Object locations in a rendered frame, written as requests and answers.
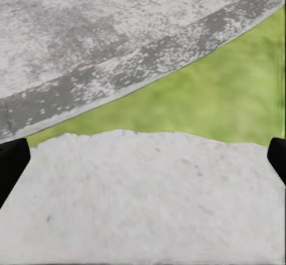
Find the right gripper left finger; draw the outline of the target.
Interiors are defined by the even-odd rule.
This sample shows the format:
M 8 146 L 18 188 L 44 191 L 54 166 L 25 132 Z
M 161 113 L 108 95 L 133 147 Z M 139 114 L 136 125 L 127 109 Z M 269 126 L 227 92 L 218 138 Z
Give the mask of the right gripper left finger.
M 24 137 L 0 144 L 0 208 L 30 159 L 29 144 Z

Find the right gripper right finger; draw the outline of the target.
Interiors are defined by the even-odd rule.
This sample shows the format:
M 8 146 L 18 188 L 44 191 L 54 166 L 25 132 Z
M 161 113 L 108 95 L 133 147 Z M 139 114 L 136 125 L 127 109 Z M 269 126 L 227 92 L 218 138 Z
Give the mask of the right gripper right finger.
M 286 186 L 286 139 L 272 138 L 267 158 Z

